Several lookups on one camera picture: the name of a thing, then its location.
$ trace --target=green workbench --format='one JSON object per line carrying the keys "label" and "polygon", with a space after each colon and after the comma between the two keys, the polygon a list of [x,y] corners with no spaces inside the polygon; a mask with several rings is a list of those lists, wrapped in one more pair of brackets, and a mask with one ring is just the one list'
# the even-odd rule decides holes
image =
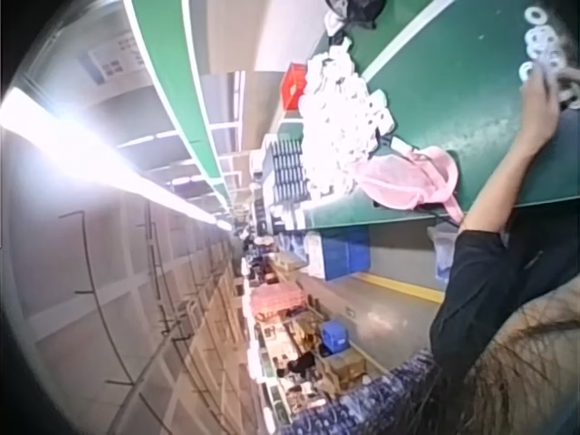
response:
{"label": "green workbench", "polygon": [[[351,55],[364,72],[394,36],[431,2],[388,3],[377,29],[356,29]],[[417,148],[438,145],[460,169],[457,198],[468,210],[505,155],[520,125],[518,69],[527,61],[524,19],[530,0],[451,3],[369,81],[387,93],[395,134]],[[325,51],[323,40],[318,51]],[[580,114],[563,113],[553,143],[538,158],[518,199],[534,205],[580,197]],[[300,137],[301,124],[280,133]],[[377,208],[359,189],[305,211],[307,227],[339,227],[426,218],[419,212]]]}

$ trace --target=blue bin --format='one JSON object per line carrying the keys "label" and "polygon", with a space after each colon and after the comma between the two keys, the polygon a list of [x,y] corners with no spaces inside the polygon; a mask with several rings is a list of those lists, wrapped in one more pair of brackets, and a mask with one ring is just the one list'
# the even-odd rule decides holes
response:
{"label": "blue bin", "polygon": [[323,344],[332,353],[340,353],[351,346],[348,342],[348,330],[337,320],[321,324],[320,334],[323,338]]}
{"label": "blue bin", "polygon": [[323,229],[320,236],[326,281],[371,268],[371,240],[367,226]]}

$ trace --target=black sleeve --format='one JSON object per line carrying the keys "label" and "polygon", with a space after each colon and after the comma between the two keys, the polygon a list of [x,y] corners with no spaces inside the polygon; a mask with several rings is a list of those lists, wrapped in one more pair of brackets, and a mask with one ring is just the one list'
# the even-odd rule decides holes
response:
{"label": "black sleeve", "polygon": [[430,329],[431,350],[444,371],[465,374],[513,313],[520,262],[497,233],[458,236],[445,300]]}

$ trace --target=hair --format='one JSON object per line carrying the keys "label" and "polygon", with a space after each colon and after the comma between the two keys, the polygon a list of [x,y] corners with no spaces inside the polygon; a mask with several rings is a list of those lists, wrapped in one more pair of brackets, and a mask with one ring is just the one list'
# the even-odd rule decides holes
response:
{"label": "hair", "polygon": [[[563,348],[579,348],[580,315],[559,301],[563,315],[547,322],[538,311],[518,314],[524,326],[496,339],[461,378],[443,373],[433,364],[424,380],[401,401],[386,424],[372,424],[364,433],[388,435],[512,435],[544,433],[540,426],[554,417],[563,402],[565,370],[580,370],[578,360],[566,367],[558,361]],[[549,427],[546,433],[555,433]]]}

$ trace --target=pink bag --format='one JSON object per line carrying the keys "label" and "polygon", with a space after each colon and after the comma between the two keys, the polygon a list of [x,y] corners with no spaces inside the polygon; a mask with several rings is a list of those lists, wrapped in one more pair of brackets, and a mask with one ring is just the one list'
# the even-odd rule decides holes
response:
{"label": "pink bag", "polygon": [[421,204],[440,203],[457,223],[463,212],[453,191],[459,172],[453,158],[441,148],[414,150],[403,157],[375,156],[354,164],[354,179],[379,204],[413,210]]}

